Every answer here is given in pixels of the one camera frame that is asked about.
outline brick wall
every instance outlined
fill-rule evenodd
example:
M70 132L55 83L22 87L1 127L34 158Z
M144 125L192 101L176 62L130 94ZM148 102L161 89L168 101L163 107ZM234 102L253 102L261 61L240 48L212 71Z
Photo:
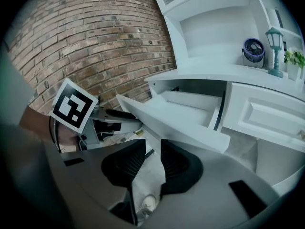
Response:
M144 102L144 78L175 67L155 0L38 0L8 47L44 114L65 77L119 108L116 94Z

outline green leaves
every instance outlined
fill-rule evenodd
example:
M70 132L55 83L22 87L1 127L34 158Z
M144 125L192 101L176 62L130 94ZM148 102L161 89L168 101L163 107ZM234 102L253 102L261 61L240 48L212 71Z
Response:
M291 62L292 64L296 65L303 69L305 66L305 58L301 51L295 49L295 50L287 50L286 56L284 58L284 62L287 64L288 62Z

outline human arm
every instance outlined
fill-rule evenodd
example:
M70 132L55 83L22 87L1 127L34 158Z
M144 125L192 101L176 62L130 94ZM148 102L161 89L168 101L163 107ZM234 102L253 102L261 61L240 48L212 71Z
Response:
M44 141L52 141L49 129L49 116L38 113L30 107L26 107L19 125L36 133ZM51 117L51 128L54 126L54 118ZM68 127L59 124L58 139L61 145L75 145L76 133Z

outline drawer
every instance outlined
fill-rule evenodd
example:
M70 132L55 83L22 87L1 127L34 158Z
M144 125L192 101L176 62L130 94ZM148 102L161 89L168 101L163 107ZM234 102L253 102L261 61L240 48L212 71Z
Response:
M170 139L223 153L230 137L219 132L221 97L164 91L145 104L117 95L124 111L143 122L158 139Z
M253 85L231 83L223 126L305 152L305 103Z

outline white furniture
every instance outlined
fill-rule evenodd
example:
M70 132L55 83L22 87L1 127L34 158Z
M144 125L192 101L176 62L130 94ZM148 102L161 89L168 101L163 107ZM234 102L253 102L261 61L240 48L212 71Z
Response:
M271 27L283 33L285 48L304 50L298 24L281 0L157 2L172 40L178 69L219 63L242 65L241 48L244 40L251 37L263 43L266 67L272 68L274 52L265 35ZM284 62L284 50L279 52L279 61Z
M242 153L249 135L251 145L256 142L254 172L280 195L290 191L304 170L305 86L240 65L243 41L255 37L265 45L267 67L272 67L274 53L265 35L272 26L284 34L287 48L304 49L287 8L280 0L157 2L177 69L146 79L152 99L144 104L118 95L123 110L143 122L144 136L156 152L165 138L225 154L229 145L240 143ZM223 127L234 133L234 141L221 132Z
M230 137L220 132L222 127L255 137L256 173L282 195L297 184L304 169L300 131L305 130L305 89L259 69L226 67L149 77L152 99L145 104L117 97L124 111L143 122L145 137L157 152L165 138L226 153Z

